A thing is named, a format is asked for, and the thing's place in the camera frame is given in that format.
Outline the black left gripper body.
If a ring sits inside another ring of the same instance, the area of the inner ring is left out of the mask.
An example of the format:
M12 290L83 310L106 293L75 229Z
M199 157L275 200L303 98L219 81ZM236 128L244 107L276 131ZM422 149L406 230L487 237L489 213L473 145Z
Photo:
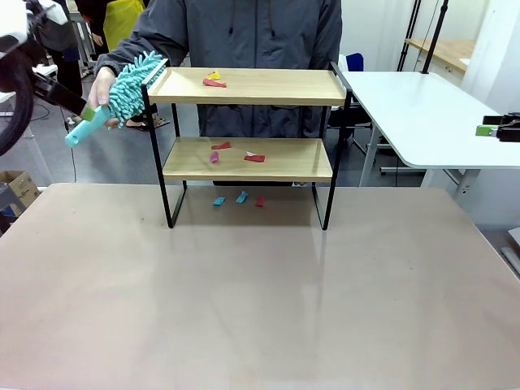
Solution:
M34 72L31 81L34 94L52 105L66 106L72 101L70 91L48 76Z

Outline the person's right hand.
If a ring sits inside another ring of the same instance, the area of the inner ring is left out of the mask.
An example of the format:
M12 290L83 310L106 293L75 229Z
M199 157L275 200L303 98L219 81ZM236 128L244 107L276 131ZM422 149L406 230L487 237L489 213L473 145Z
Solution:
M93 110L110 103L110 90L116 77L109 67L101 67L89 92L88 104Z

